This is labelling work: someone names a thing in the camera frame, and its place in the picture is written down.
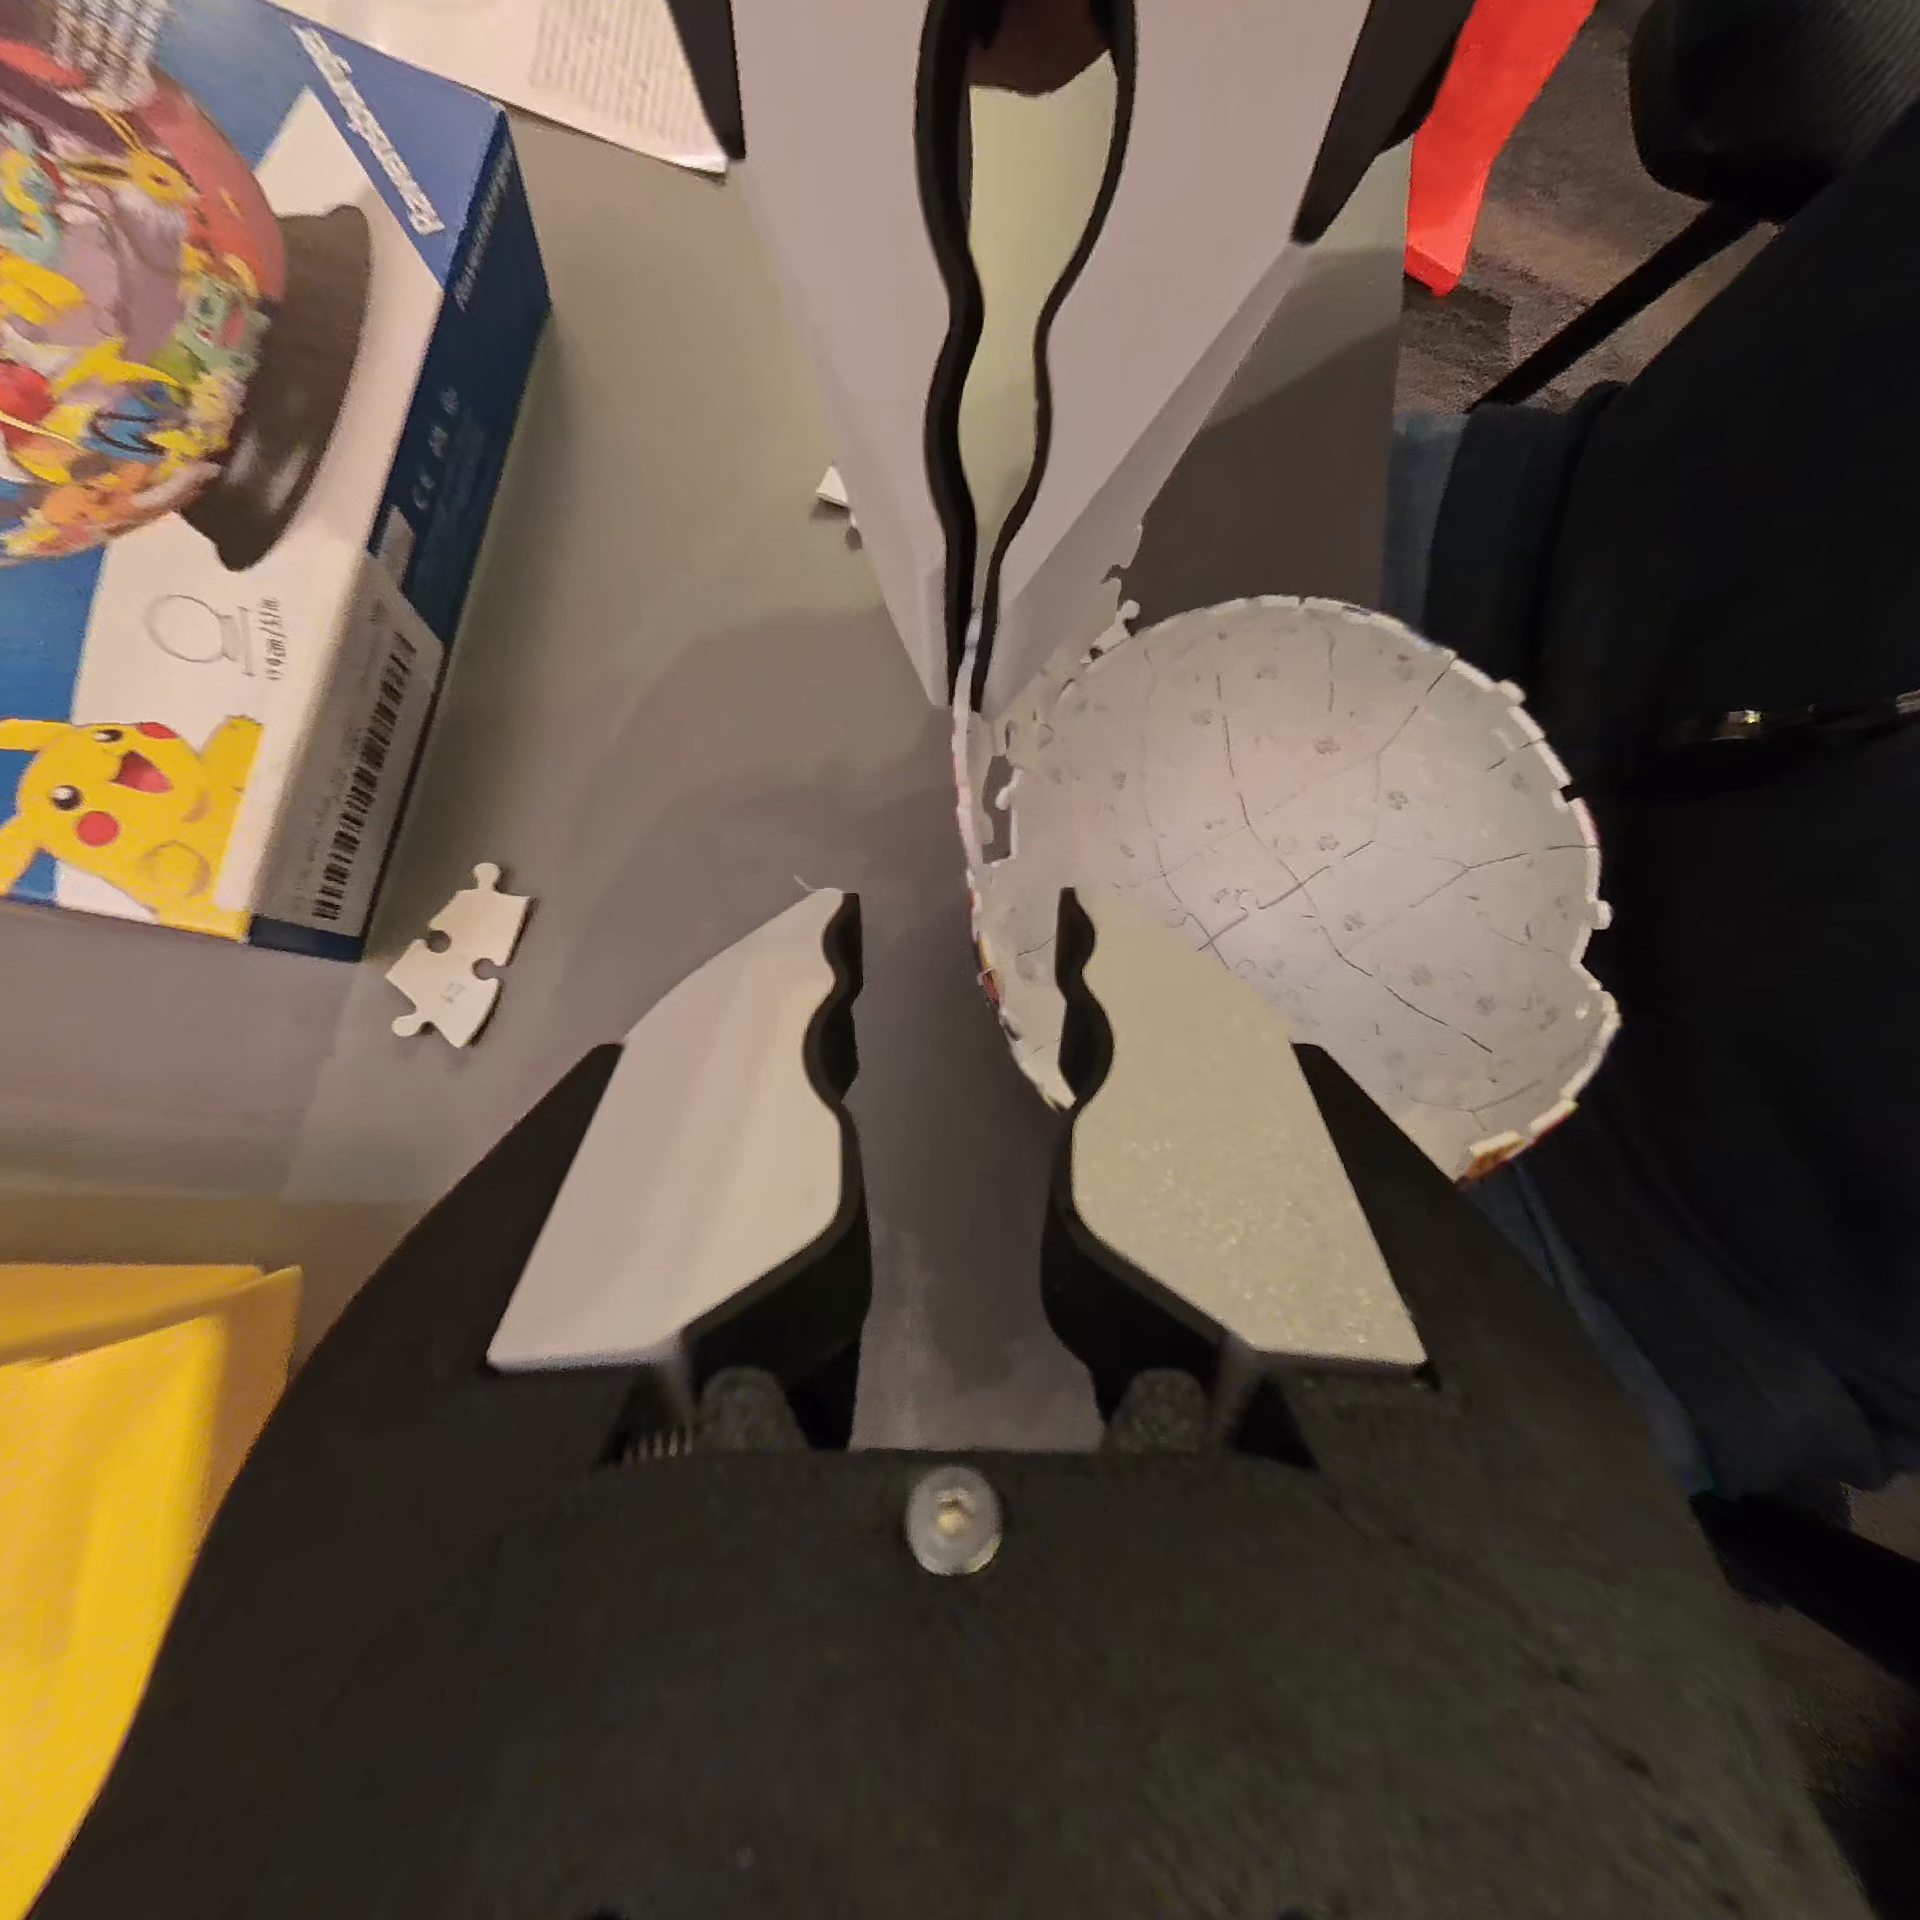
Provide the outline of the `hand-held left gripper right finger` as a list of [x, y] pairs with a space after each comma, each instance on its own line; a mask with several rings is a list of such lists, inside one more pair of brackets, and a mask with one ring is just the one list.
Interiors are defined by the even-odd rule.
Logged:
[[1295, 1376], [1419, 1380], [1429, 1349], [1285, 1021], [1116, 891], [1057, 926], [1068, 1135], [1044, 1317], [1110, 1434], [1292, 1446]]

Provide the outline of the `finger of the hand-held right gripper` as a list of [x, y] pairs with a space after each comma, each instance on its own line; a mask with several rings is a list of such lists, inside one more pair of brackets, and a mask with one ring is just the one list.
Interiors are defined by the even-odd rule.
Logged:
[[1007, 708], [1296, 279], [1292, 242], [1370, 4], [1116, 4], [1116, 166], [1036, 334], [1036, 489], [995, 553], [973, 706]]
[[858, 539], [927, 697], [973, 618], [963, 397], [982, 298], [968, 240], [980, 4], [735, 4], [740, 184], [804, 334]]

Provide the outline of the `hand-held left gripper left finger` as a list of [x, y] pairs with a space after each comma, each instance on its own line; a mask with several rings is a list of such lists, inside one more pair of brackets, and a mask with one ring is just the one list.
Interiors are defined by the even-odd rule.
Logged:
[[811, 1446], [850, 1444], [875, 1293], [847, 1110], [858, 989], [858, 896], [825, 887], [626, 1031], [492, 1372], [630, 1370], [648, 1426], [692, 1426], [721, 1376], [754, 1370]]

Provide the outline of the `colourful puzzle ball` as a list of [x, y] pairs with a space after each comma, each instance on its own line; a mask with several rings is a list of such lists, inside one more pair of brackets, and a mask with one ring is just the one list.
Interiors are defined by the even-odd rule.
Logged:
[[1068, 1104], [1058, 896], [1127, 897], [1321, 1047], [1429, 1160], [1492, 1178], [1617, 1036], [1573, 776], [1499, 684], [1399, 620], [1250, 596], [1058, 651], [972, 731], [982, 985]]

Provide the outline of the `blue puzzle box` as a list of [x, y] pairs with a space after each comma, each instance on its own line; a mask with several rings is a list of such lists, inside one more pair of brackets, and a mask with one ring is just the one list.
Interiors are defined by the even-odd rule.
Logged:
[[3, 897], [356, 959], [552, 314], [507, 116], [3, 7]]

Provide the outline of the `orange red object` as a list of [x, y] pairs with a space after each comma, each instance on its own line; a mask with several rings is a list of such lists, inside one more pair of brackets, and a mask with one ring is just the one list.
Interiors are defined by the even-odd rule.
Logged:
[[1492, 171], [1596, 4], [1473, 4], [1413, 136], [1403, 274], [1450, 298], [1473, 252]]

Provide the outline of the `white paper sheet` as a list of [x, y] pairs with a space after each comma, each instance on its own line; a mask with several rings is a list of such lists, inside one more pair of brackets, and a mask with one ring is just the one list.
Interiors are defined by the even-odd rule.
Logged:
[[307, 23], [637, 157], [721, 178], [670, 4], [288, 4]]

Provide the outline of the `black office chair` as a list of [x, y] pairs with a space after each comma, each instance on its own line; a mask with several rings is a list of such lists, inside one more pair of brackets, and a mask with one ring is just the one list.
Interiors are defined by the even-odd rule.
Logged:
[[1793, 221], [1914, 107], [1914, 4], [1652, 4], [1626, 52], [1630, 131], [1649, 178], [1699, 214], [1475, 406], [1543, 397], [1731, 244]]

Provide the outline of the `yellow plastic tray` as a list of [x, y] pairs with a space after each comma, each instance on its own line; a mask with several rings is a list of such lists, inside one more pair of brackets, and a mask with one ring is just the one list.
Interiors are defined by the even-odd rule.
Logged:
[[94, 1806], [211, 1515], [282, 1400], [302, 1271], [3, 1267], [3, 1913]]

